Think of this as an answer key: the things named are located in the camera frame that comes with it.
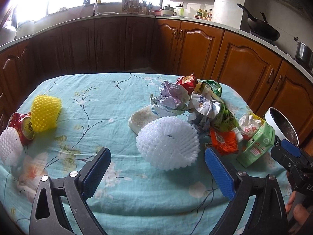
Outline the person's right hand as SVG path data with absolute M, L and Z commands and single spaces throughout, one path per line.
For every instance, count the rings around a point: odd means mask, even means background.
M 293 191 L 289 197 L 288 203 L 285 206 L 286 213 L 289 214 L 290 210 L 292 209 L 292 205 L 294 199 L 296 197 L 296 191 Z M 296 234 L 303 224 L 306 222 L 307 218 L 309 217 L 309 212 L 306 208 L 304 208 L 301 204 L 298 204 L 293 209 L 293 217 L 297 221 L 298 226 L 295 228 L 290 228 L 289 234 Z

